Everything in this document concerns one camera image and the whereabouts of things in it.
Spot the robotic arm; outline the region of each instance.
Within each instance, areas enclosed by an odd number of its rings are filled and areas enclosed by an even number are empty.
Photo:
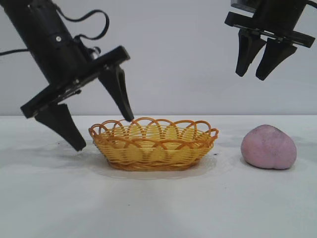
[[[49,82],[49,86],[21,107],[26,118],[35,118],[63,137],[75,150],[85,146],[85,140],[74,124],[65,99],[79,94],[81,88],[98,78],[110,93],[127,121],[133,119],[125,87],[124,71],[120,64],[130,56],[119,46],[100,56],[100,49],[87,48],[81,38],[97,40],[109,27],[109,17],[101,10],[94,10],[80,19],[64,16],[61,9],[51,0],[0,0],[0,5],[27,46],[35,62]],[[103,13],[106,26],[94,38],[70,35],[61,16],[79,22],[94,13]],[[6,55],[21,51],[2,53]]]
[[[300,45],[310,48],[315,38],[294,31],[310,0],[231,0],[231,6],[253,13],[253,17],[229,12],[225,24],[240,28],[236,73],[244,76],[259,51],[266,45],[256,76],[265,80]],[[268,36],[267,42],[261,35]]]

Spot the cable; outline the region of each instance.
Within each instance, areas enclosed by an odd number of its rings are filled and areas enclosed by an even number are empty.
[[[29,52],[29,50],[28,49],[17,49],[17,50],[0,52],[0,56],[5,56],[5,55],[9,55],[9,54],[14,54],[14,53],[20,53],[20,52]]]
[[[312,6],[312,7],[314,7],[314,8],[317,9],[317,3],[314,2],[314,1],[308,1],[308,2],[307,2],[307,5],[310,5],[310,6]]]
[[[78,37],[83,37],[85,39],[88,39],[88,40],[99,40],[101,39],[103,36],[105,36],[105,34],[107,33],[108,29],[109,29],[109,25],[110,25],[110,19],[109,19],[109,16],[102,10],[93,10],[93,11],[90,11],[89,13],[87,13],[86,15],[84,15],[83,17],[81,18],[78,18],[78,19],[72,19],[72,18],[69,18],[67,16],[64,15],[64,13],[61,11],[60,7],[58,5],[55,4],[55,8],[56,10],[59,12],[59,14],[64,17],[66,20],[68,21],[71,21],[71,22],[80,22],[80,21],[84,21],[86,20],[87,18],[91,17],[92,15],[96,14],[96,13],[102,13],[105,18],[106,18],[106,24],[105,24],[105,27],[103,29],[103,31],[96,37],[88,37],[88,36],[85,36],[83,34],[80,34],[78,36],[76,36],[75,38],[78,38]]]

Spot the white table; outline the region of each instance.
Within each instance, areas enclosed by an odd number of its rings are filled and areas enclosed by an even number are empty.
[[[120,118],[74,117],[88,144],[77,153],[33,119],[0,117],[0,237],[317,237],[317,116],[155,117],[207,120],[220,130],[197,167],[166,173],[107,165],[88,127]],[[241,159],[242,138],[261,124],[295,140],[292,169]]]

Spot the wicker basket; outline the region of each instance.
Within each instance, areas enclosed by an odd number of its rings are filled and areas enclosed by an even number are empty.
[[[213,148],[219,133],[206,121],[139,118],[129,125],[122,122],[95,124],[89,133],[109,164],[126,171],[186,170]],[[202,125],[208,127],[206,132],[198,130]]]

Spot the white wall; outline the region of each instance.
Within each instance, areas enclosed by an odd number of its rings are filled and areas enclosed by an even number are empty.
[[[261,55],[245,77],[235,74],[238,29],[224,20],[230,0],[55,0],[69,17],[102,8],[111,19],[105,38],[85,41],[108,52],[123,45],[122,65],[136,115],[316,114],[317,42],[299,47],[264,82],[255,77]],[[317,36],[317,12],[307,7],[296,30]],[[97,35],[104,19],[66,23],[73,35]],[[0,50],[24,45],[0,10]],[[0,58],[0,114],[20,115],[20,106],[47,86],[28,53]],[[98,81],[66,101],[74,115],[119,114]]]

